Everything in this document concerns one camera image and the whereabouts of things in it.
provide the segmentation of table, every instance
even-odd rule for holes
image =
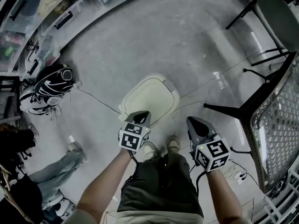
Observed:
[[[299,59],[292,52],[269,83],[240,108],[204,104],[239,119],[256,166],[260,190],[267,194],[299,154]]]

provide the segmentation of sneaker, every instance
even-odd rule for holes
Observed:
[[[68,148],[69,148],[70,151],[79,151],[79,152],[81,152],[83,154],[82,163],[87,162],[86,155],[83,153],[83,150],[79,147],[79,145],[76,144],[76,141],[70,143]]]
[[[168,153],[175,153],[179,154],[179,151],[181,149],[181,143],[177,136],[170,136],[166,141],[166,147],[168,150]]]
[[[159,151],[157,147],[150,141],[147,141],[144,145],[144,154],[147,160],[158,157]]]
[[[34,138],[35,139],[38,139],[39,138],[39,133],[38,131],[36,130],[36,128],[34,127],[33,124],[29,124],[28,125],[28,128],[32,131],[33,135],[34,135]]]

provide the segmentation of white cable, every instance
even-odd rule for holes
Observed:
[[[83,90],[81,90],[81,89],[79,89],[79,88],[77,88],[77,90],[79,90],[79,91],[81,91],[81,92],[83,92],[83,93],[85,93],[85,94],[87,94],[87,95],[90,95],[92,98],[94,98],[95,100],[99,101],[102,105],[104,105],[105,107],[107,107],[109,110],[112,110],[113,112],[115,112],[115,113],[117,113],[117,114],[121,114],[121,113],[119,113],[118,111],[116,111],[115,109],[111,108],[110,106],[104,104],[102,101],[98,100],[98,99],[97,99],[95,96],[93,96],[92,94],[87,93],[86,91],[83,91]]]

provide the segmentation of wire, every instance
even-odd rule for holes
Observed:
[[[258,183],[256,182],[256,180],[253,178],[253,176],[252,176],[249,172],[247,172],[247,170],[246,170],[244,167],[242,167],[240,164],[236,163],[234,160],[231,160],[231,159],[230,159],[230,161],[232,161],[233,163],[235,163],[235,164],[238,165],[239,167],[243,168],[243,169],[245,170],[246,177],[247,177],[247,175],[249,175],[249,176],[252,178],[252,180],[256,183],[256,185],[257,185],[258,187],[260,187],[260,186],[258,185]]]
[[[190,172],[189,173],[191,173],[192,172],[192,170],[194,169],[196,167],[196,164],[192,167],[192,169],[190,170]]]
[[[237,151],[233,147],[230,147],[230,150],[233,151],[236,154],[250,154],[251,155],[251,151],[249,151],[249,152]]]
[[[81,89],[79,89],[79,88],[77,88],[77,89],[78,89],[79,91],[81,91],[81,92],[87,94],[87,95],[90,95],[92,98],[94,98],[95,100],[99,101],[102,105],[106,106],[109,110],[112,110],[113,112],[115,112],[115,113],[117,113],[117,114],[121,114],[121,113],[119,113],[118,111],[116,111],[115,109],[111,108],[110,106],[104,104],[102,101],[100,101],[99,99],[97,99],[97,98],[96,98],[95,96],[93,96],[92,94],[90,94],[90,93],[88,93],[88,92],[86,92],[86,91],[83,91],[83,90],[81,90]]]
[[[206,171],[203,171],[196,179],[196,193],[197,193],[197,196],[199,196],[199,188],[198,188],[198,182],[200,180],[200,178],[206,174]]]

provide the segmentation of backpack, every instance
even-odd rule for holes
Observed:
[[[20,95],[20,109],[36,115],[48,114],[56,108],[62,97],[42,97],[35,92],[34,86],[26,88]]]
[[[38,96],[61,96],[74,86],[72,69],[66,64],[54,64],[43,69],[34,86]]]

